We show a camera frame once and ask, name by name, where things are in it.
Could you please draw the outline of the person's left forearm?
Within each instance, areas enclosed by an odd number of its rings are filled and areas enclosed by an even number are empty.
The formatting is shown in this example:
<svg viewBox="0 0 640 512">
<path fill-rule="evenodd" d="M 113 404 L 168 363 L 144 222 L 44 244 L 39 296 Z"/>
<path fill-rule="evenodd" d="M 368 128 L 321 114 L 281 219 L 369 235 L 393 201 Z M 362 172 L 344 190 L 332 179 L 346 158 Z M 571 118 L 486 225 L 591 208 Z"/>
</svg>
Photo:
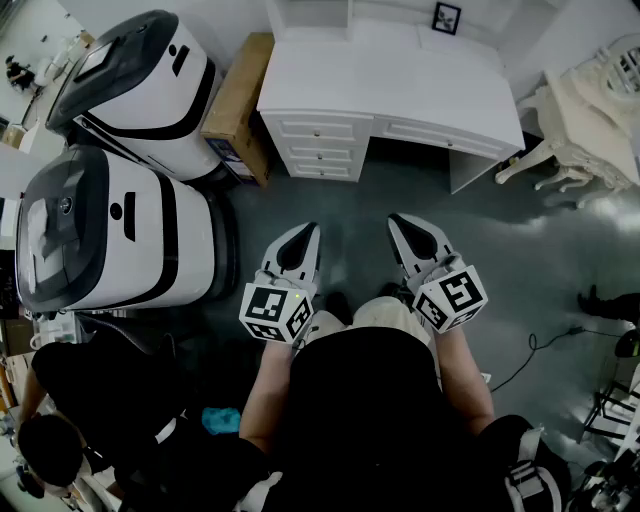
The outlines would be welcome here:
<svg viewBox="0 0 640 512">
<path fill-rule="evenodd" d="M 241 415 L 239 437 L 265 454 L 275 446 L 288 401 L 292 345 L 269 341 L 262 353 L 260 367 Z"/>
</svg>

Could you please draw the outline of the person's beige shorts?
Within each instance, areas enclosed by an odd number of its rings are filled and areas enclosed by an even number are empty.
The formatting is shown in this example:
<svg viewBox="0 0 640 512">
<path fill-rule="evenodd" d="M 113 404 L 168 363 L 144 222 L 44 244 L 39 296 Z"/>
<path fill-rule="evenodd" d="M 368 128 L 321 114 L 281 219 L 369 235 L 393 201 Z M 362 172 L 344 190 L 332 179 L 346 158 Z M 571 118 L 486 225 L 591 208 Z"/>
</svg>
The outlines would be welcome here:
<svg viewBox="0 0 640 512">
<path fill-rule="evenodd" d="M 303 342 L 308 348 L 338 347 L 358 344 L 400 346 L 403 343 L 420 342 L 429 346 L 431 337 L 409 308 L 396 298 L 383 296 L 361 306 L 351 320 L 341 320 L 328 306 L 313 316 Z"/>
</svg>

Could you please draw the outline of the person's right forearm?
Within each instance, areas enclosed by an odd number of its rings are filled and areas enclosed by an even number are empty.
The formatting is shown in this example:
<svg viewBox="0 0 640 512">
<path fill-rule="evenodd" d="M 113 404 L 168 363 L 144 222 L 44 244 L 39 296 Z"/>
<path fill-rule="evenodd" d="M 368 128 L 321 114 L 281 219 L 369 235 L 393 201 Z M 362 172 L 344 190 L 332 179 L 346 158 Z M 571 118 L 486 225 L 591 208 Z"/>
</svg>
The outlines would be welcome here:
<svg viewBox="0 0 640 512">
<path fill-rule="evenodd" d="M 447 400 L 478 436 L 495 420 L 489 387 L 472 356 L 461 327 L 434 333 L 441 386 Z"/>
</svg>

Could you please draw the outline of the white black delivery robot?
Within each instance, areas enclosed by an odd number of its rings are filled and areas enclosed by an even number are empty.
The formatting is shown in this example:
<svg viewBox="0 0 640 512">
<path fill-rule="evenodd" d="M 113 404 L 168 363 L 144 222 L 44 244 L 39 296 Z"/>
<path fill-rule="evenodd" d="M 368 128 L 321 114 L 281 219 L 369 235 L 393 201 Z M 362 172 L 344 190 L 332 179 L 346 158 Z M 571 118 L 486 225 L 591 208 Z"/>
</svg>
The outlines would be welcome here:
<svg viewBox="0 0 640 512">
<path fill-rule="evenodd" d="M 201 134 L 222 74 L 179 17 L 151 10 L 95 40 L 74 64 L 46 120 L 81 127 L 131 160 L 179 181 L 213 172 Z"/>
<path fill-rule="evenodd" d="M 181 306 L 228 295 L 228 200 L 94 146 L 42 168 L 17 217 L 17 293 L 33 313 Z"/>
</svg>

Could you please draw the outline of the brown cardboard box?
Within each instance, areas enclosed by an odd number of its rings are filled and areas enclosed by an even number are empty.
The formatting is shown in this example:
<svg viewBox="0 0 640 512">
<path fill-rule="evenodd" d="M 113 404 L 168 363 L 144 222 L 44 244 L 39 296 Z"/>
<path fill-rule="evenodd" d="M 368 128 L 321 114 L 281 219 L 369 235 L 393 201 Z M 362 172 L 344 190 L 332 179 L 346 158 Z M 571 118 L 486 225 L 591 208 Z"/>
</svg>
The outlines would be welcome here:
<svg viewBox="0 0 640 512">
<path fill-rule="evenodd" d="M 257 103 L 274 45 L 271 33 L 249 34 L 201 128 L 205 142 L 227 168 L 261 187 L 268 185 L 275 148 Z"/>
</svg>

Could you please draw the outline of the black picture frame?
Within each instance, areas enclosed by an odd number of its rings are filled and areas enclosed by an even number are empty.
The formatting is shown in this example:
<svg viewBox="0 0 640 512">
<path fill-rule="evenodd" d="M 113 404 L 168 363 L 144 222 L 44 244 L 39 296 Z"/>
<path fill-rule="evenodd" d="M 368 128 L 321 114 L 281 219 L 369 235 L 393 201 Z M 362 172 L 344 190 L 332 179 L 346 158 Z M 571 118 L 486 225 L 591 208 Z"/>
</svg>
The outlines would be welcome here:
<svg viewBox="0 0 640 512">
<path fill-rule="evenodd" d="M 444 2 L 436 3 L 431 28 L 434 31 L 455 35 L 458 29 L 462 9 Z"/>
</svg>

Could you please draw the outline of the white desk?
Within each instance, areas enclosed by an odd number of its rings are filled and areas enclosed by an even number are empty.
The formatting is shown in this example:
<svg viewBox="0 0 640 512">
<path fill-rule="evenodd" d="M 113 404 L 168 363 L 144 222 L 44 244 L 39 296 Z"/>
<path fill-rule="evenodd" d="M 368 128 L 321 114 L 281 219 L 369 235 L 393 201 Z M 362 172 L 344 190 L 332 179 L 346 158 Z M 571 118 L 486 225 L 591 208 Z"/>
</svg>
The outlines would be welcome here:
<svg viewBox="0 0 640 512">
<path fill-rule="evenodd" d="M 291 161 L 281 154 L 286 146 L 361 146 L 367 153 L 374 139 L 393 139 L 447 150 L 450 189 L 458 192 L 525 147 L 497 51 L 424 25 L 363 19 L 347 40 L 279 40 L 258 110 L 286 169 L 295 163 L 341 165 L 361 175 L 365 157 L 360 165 L 346 165 Z M 369 117 L 373 125 L 368 140 L 354 144 L 282 138 L 269 123 L 273 116 L 296 114 Z M 502 152 L 485 157 L 390 138 L 381 133 L 383 121 L 426 125 L 499 145 Z"/>
</svg>

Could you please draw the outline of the person's left black shoe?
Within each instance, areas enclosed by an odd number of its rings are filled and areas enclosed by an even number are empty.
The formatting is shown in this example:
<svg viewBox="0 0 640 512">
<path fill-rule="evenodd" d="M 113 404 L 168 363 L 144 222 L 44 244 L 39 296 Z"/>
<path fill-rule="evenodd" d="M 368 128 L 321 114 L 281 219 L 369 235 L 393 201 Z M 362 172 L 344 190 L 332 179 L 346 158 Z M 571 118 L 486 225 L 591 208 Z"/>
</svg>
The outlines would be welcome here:
<svg viewBox="0 0 640 512">
<path fill-rule="evenodd" d="M 339 291 L 331 292 L 325 300 L 325 310 L 335 316 L 342 324 L 351 325 L 353 314 L 347 297 Z"/>
</svg>

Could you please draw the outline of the white shelf hutch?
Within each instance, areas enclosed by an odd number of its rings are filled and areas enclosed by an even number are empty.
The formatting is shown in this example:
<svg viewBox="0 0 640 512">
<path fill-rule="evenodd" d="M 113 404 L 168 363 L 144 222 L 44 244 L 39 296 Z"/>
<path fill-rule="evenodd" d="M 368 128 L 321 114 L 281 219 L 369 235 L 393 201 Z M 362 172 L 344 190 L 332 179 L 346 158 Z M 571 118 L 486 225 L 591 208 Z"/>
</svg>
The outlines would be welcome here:
<svg viewBox="0 0 640 512">
<path fill-rule="evenodd" d="M 439 4 L 452 8 L 458 34 L 492 44 L 518 0 L 265 0 L 272 31 L 282 40 L 347 40 L 361 19 L 430 27 Z"/>
</svg>

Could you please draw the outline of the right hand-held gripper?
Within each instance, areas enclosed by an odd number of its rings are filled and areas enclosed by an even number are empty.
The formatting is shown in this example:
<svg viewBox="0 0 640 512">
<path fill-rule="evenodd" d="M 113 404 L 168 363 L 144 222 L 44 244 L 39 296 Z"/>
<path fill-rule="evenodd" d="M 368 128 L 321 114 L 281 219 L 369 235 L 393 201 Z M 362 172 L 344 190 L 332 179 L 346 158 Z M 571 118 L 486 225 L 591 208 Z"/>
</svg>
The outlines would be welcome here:
<svg viewBox="0 0 640 512">
<path fill-rule="evenodd" d="M 388 235 L 396 262 L 409 277 L 416 274 L 407 287 L 414 295 L 412 309 L 424 327 L 446 333 L 487 304 L 475 267 L 452 253 L 453 245 L 439 227 L 414 215 L 390 214 Z"/>
</svg>

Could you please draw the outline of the blue cloth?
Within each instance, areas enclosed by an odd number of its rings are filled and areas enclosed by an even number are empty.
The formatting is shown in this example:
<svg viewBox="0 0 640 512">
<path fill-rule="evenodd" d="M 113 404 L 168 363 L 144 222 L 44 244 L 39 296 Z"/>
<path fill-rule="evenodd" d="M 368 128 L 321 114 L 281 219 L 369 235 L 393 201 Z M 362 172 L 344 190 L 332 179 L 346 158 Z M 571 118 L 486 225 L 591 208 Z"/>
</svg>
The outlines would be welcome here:
<svg viewBox="0 0 640 512">
<path fill-rule="evenodd" d="M 201 414 L 201 423 L 211 435 L 236 434 L 241 421 L 240 412 L 235 408 L 206 407 Z"/>
</svg>

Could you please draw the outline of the person's black shirt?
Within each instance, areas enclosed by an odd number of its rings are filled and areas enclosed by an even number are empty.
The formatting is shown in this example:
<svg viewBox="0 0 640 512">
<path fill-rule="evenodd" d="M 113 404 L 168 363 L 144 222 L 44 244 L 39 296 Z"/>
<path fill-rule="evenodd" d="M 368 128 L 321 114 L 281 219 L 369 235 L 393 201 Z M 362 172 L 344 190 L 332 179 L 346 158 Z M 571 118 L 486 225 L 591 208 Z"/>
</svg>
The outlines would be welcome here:
<svg viewBox="0 0 640 512">
<path fill-rule="evenodd" d="M 564 512 L 570 474 L 542 432 L 478 436 L 447 400 L 436 348 L 319 343 L 291 365 L 270 454 L 243 443 L 241 512 Z"/>
</svg>

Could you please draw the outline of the wide white desk drawer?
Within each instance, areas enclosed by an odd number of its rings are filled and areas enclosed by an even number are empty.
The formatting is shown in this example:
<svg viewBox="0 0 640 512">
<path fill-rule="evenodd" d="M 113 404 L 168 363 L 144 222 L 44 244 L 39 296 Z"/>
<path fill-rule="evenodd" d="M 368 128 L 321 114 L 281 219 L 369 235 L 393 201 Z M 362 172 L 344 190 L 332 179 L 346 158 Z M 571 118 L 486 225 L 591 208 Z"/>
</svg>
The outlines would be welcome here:
<svg viewBox="0 0 640 512">
<path fill-rule="evenodd" d="M 440 131 L 426 125 L 412 125 L 405 122 L 383 121 L 381 133 L 390 138 L 453 148 L 485 157 L 497 157 L 502 147 L 482 140 Z"/>
</svg>

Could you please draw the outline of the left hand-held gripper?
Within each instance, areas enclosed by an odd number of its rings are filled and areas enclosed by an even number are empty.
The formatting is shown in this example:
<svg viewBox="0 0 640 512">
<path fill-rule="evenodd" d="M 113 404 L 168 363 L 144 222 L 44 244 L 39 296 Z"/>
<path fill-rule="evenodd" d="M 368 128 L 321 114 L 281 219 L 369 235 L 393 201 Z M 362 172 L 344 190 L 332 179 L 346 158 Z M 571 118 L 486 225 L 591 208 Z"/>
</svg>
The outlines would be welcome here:
<svg viewBox="0 0 640 512">
<path fill-rule="evenodd" d="M 254 338 L 295 345 L 304 337 L 317 292 L 316 284 L 306 280 L 313 280 L 319 268 L 320 239 L 320 226 L 307 222 L 269 245 L 262 270 L 245 286 L 239 312 L 240 322 Z"/>
</svg>

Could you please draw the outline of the person's black shoe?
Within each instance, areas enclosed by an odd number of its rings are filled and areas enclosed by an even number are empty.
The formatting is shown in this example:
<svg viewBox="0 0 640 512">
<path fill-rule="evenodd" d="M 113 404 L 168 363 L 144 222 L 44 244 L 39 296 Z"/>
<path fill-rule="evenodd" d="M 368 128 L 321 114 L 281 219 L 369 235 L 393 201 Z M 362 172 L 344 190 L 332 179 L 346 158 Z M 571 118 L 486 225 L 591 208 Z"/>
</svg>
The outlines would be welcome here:
<svg viewBox="0 0 640 512">
<path fill-rule="evenodd" d="M 393 282 L 386 283 L 379 291 L 378 296 L 397 299 L 407 307 L 411 307 L 415 300 L 415 295 L 406 285 Z"/>
<path fill-rule="evenodd" d="M 351 325 L 353 314 L 347 297 L 339 291 L 331 292 L 325 300 L 325 310 L 335 316 L 342 324 Z"/>
</svg>

